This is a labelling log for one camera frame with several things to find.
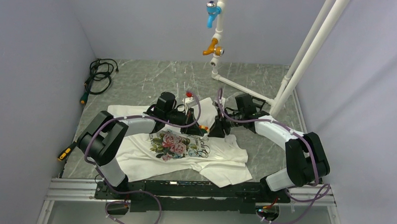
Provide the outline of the orange yellow pompom brooch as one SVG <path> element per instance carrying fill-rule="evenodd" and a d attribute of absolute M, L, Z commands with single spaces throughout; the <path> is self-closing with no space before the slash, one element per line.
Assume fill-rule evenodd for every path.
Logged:
<path fill-rule="evenodd" d="M 209 133 L 209 128 L 205 125 L 200 125 L 199 129 L 205 133 Z"/>

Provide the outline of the white printed t-shirt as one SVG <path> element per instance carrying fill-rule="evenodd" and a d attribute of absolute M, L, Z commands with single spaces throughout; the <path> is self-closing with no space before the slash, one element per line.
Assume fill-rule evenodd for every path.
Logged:
<path fill-rule="evenodd" d="M 111 105 L 107 111 L 127 116 L 146 110 L 146 106 Z M 156 133 L 125 137 L 116 159 L 133 182 L 185 169 L 198 172 L 220 188 L 252 179 L 246 166 L 247 151 L 239 148 L 232 134 L 225 138 L 193 136 L 166 125 Z"/>

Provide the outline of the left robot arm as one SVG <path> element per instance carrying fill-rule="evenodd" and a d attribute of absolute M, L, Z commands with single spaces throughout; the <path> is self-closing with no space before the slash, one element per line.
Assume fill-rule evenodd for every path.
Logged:
<path fill-rule="evenodd" d="M 192 134 L 200 133 L 198 120 L 202 108 L 198 97 L 192 95 L 198 107 L 185 107 L 179 111 L 175 95 L 163 92 L 155 104 L 139 115 L 113 116 L 108 111 L 99 112 L 74 142 L 84 155 L 85 162 L 94 166 L 104 179 L 108 192 L 116 199 L 123 198 L 128 190 L 128 176 L 121 169 L 116 154 L 127 136 L 156 133 L 166 125 Z"/>

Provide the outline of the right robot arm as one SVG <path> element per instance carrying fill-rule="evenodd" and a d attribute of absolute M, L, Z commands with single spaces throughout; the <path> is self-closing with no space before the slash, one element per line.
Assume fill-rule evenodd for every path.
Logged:
<path fill-rule="evenodd" d="M 254 134 L 269 139 L 285 152 L 286 167 L 262 178 L 265 184 L 260 186 L 259 195 L 270 202 L 283 189 L 316 186 L 320 178 L 331 171 L 326 153 L 318 134 L 304 133 L 277 121 L 262 105 L 257 105 L 249 94 L 235 97 L 236 109 L 223 107 L 223 91 L 218 89 L 214 105 L 217 108 L 215 122 L 209 131 L 209 137 L 224 138 L 231 129 L 243 127 Z"/>

